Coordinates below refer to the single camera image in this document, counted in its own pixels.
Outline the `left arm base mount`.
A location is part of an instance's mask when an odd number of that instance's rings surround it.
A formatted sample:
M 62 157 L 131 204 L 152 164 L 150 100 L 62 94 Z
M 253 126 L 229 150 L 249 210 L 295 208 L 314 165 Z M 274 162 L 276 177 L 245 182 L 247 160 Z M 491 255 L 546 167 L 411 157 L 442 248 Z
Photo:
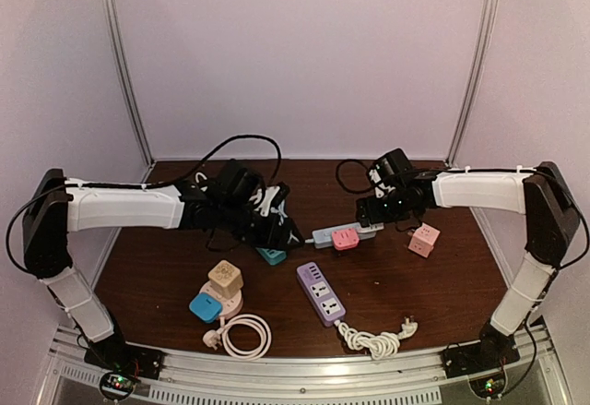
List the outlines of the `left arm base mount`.
M 164 353 L 136 345 L 120 348 L 89 344 L 84 362 L 105 370 L 98 388 L 107 400 L 122 401 L 138 391 L 143 379 L 158 380 Z

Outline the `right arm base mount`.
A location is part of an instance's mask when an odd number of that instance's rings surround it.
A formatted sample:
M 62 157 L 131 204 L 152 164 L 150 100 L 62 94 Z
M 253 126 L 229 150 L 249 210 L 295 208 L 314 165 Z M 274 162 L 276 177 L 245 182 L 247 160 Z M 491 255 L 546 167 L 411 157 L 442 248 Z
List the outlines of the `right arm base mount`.
M 508 387 L 509 363 L 520 361 L 520 353 L 510 348 L 502 355 L 485 355 L 480 342 L 467 345 L 449 344 L 441 354 L 447 378 L 465 376 L 471 392 L 478 398 L 499 399 Z

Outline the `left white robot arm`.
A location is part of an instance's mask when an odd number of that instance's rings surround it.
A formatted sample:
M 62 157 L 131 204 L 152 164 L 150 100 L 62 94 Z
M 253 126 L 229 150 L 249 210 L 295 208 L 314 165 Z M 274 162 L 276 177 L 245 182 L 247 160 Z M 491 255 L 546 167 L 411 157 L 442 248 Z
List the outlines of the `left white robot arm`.
M 67 236 L 99 228 L 154 227 L 222 230 L 253 248 L 290 251 L 304 239 L 283 203 L 284 183 L 230 161 L 215 177 L 196 173 L 159 184 L 68 180 L 51 169 L 34 197 L 14 215 L 22 221 L 23 261 L 17 269 L 40 280 L 81 328 L 89 350 L 114 372 L 132 364 L 130 346 L 114 316 L 76 269 Z

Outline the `light blue power strip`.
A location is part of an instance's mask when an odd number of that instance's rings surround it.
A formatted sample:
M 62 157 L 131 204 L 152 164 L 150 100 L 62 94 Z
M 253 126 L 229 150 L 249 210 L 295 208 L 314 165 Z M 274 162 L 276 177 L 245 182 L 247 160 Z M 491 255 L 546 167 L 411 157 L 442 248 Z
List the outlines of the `light blue power strip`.
M 359 234 L 360 240 L 363 241 L 373 238 L 378 231 L 381 231 L 384 228 L 384 225 L 379 223 L 371 225 L 367 228 L 363 228 L 358 222 L 353 222 L 349 224 L 337 225 L 334 227 L 326 227 L 320 230 L 314 230 L 312 232 L 312 238 L 307 240 L 306 243 L 313 244 L 316 249 L 333 247 L 331 232 L 346 228 L 355 228 Z

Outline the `pink cube socket adapter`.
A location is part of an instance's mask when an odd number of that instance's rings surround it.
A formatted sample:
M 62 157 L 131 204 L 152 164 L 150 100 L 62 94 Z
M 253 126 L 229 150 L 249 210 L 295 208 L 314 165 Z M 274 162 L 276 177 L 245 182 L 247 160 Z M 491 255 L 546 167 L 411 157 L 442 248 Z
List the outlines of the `pink cube socket adapter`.
M 407 248 L 418 256 L 428 258 L 439 236 L 440 231 L 438 229 L 423 223 L 411 234 Z

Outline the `pink square plug adapter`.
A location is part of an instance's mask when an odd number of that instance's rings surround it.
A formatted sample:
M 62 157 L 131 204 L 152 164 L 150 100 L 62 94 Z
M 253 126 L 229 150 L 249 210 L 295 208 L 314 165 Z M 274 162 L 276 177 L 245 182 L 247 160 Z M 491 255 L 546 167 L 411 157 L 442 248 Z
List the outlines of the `pink square plug adapter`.
M 356 248 L 360 242 L 359 234 L 355 228 L 340 229 L 331 232 L 333 247 L 337 251 L 345 251 Z

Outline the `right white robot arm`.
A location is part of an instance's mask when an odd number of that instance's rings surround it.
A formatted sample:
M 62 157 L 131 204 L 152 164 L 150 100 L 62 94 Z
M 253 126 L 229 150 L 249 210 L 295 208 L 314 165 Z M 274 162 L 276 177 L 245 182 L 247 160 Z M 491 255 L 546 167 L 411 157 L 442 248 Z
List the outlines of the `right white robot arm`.
M 381 158 L 367 177 L 371 187 L 356 202 L 356 219 L 363 227 L 420 219 L 435 208 L 489 208 L 525 217 L 523 260 L 472 352 L 478 368 L 493 368 L 564 269 L 562 260 L 574 235 L 587 226 L 559 167 L 545 161 L 512 170 L 436 170 Z

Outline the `purple power strip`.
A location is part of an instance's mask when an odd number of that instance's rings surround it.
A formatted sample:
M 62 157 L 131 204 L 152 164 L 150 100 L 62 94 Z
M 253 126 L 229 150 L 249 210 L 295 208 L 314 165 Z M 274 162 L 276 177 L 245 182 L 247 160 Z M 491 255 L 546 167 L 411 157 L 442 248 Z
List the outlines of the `purple power strip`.
M 310 300 L 320 321 L 327 328 L 346 315 L 346 308 L 340 302 L 322 270 L 315 262 L 300 265 L 296 269 L 297 280 Z

